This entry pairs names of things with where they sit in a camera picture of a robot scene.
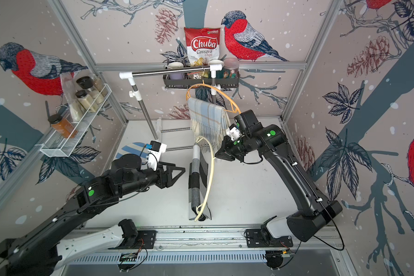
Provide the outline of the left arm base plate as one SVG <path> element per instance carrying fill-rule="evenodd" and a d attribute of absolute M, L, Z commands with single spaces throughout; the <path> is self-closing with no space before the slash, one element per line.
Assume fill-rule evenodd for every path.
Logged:
<path fill-rule="evenodd" d="M 116 248 L 120 250 L 133 250 L 139 249 L 140 247 L 148 250 L 153 249 L 157 233 L 154 230 L 123 233 L 123 240 Z"/>

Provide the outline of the blue beige plaid scarf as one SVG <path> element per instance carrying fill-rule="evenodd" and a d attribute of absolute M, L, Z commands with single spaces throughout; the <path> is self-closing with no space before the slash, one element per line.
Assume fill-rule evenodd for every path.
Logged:
<path fill-rule="evenodd" d="M 189 98 L 188 108 L 191 119 L 191 130 L 195 139 L 199 136 L 206 138 L 214 152 L 221 148 L 230 127 L 230 119 L 224 107 L 214 105 L 196 98 Z"/>

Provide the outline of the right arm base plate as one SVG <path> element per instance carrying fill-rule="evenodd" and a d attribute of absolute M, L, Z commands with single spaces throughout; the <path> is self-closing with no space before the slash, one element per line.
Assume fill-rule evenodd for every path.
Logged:
<path fill-rule="evenodd" d="M 268 231 L 263 229 L 246 229 L 243 236 L 248 248 L 291 248 L 294 246 L 291 236 L 274 238 Z"/>

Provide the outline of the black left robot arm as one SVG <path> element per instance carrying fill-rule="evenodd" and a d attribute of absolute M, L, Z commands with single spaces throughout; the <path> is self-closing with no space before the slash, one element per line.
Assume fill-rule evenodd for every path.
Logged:
<path fill-rule="evenodd" d="M 50 276 L 69 262 L 104 247 L 135 247 L 137 233 L 130 219 L 115 229 L 83 236 L 76 241 L 66 236 L 107 208 L 146 192 L 152 186 L 172 187 L 185 168 L 159 162 L 155 169 L 142 169 L 141 157 L 126 154 L 112 162 L 110 170 L 81 186 L 54 215 L 20 238 L 0 243 L 0 258 L 8 264 L 0 276 Z"/>

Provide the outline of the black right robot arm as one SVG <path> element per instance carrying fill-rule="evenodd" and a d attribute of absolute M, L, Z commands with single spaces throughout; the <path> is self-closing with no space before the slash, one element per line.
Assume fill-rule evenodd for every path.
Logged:
<path fill-rule="evenodd" d="M 281 237 L 285 223 L 298 240 L 307 242 L 340 214 L 339 201 L 330 200 L 307 175 L 282 129 L 274 124 L 263 126 L 254 112 L 248 110 L 235 116 L 215 157 L 244 162 L 245 156 L 252 151 L 257 151 L 273 166 L 297 206 L 294 214 L 280 219 L 273 217 L 264 223 L 266 240 Z"/>

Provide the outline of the black grey checked scarf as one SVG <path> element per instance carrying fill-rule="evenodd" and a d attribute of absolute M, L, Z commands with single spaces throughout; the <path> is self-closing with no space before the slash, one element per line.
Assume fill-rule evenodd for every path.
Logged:
<path fill-rule="evenodd" d="M 198 208 L 204 203 L 207 195 L 209 164 L 204 159 L 201 147 L 195 143 L 193 146 L 193 159 L 189 166 L 189 220 L 193 221 L 198 213 Z"/>

